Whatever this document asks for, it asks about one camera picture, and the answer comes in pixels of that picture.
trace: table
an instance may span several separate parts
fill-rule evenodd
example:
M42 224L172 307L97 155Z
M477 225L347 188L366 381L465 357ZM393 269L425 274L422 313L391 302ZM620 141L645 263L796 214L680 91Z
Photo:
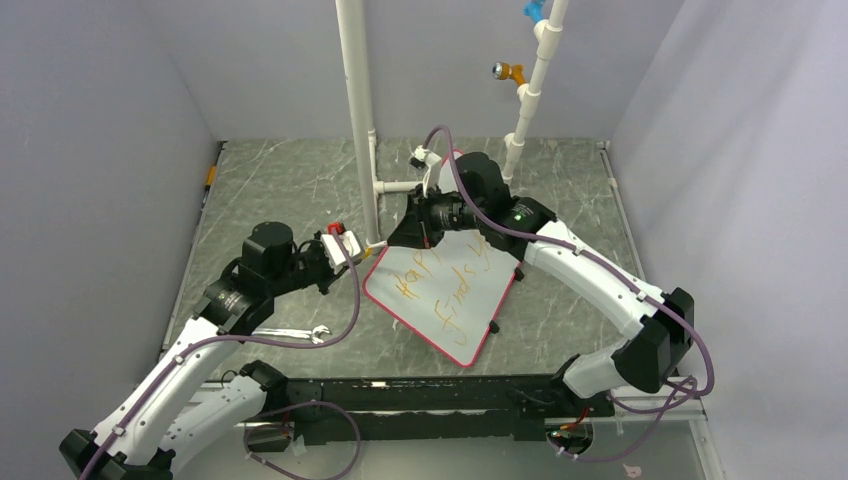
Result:
M412 180L408 165L420 138L380 140L377 170L385 181ZM500 138L458 138L462 151L483 151L503 161ZM433 147L446 151L439 139ZM628 271L636 272L631 242L613 195L599 145L593 139L528 139L512 193L531 196L557 212L583 240ZM327 224L343 221L363 232L353 141L350 139L244 140L224 144L215 183L205 205L165 347L176 339L203 288L241 253L242 241L262 221L282 221L295 240L311 238ZM383 238L403 214L404 194L381 197ZM373 265L358 267L360 278ZM525 267L526 278L510 290L497 318L501 329L487 339L477 362L462 368L398 324L362 296L359 322L345 341L327 349L290 350L244 345L213 374L263 360L291 378L450 377L541 374L556 371L576 353L589 353L620 338L587 301L546 274ZM350 319L350 276L331 287L277 299L263 326L306 328L318 324L341 332Z

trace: whiteboard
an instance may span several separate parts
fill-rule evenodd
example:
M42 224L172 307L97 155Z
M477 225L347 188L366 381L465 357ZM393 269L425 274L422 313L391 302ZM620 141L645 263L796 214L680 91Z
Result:
M443 192L456 190L445 164ZM383 250L365 295L462 367L477 358L519 265L476 231L445 232L436 248Z

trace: red component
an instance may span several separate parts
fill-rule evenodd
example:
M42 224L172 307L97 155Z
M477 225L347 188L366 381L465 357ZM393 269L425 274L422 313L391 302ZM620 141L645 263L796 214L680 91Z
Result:
M341 235L345 232L344 224L342 222L333 222L327 225L327 232L330 234L336 233Z

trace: orange valve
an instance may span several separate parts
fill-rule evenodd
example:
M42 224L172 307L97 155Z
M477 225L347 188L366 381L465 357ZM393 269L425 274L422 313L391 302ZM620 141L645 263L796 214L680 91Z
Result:
M527 83L524 81L524 66L510 65L504 62L497 62L492 67L492 76L498 80L506 80L511 78L519 87Z

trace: wall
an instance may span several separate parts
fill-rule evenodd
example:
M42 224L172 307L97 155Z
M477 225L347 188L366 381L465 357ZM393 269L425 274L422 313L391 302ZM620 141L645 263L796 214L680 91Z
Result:
M378 134L513 131L515 86L491 68L523 63L529 78L537 43L525 3L365 0ZM682 3L572 0L531 136L610 138ZM334 2L144 4L216 137L351 136Z
M152 367L216 145L135 2L0 8L0 464L58 446Z
M729 478L845 476L846 19L687 0L613 137L649 277L695 295Z

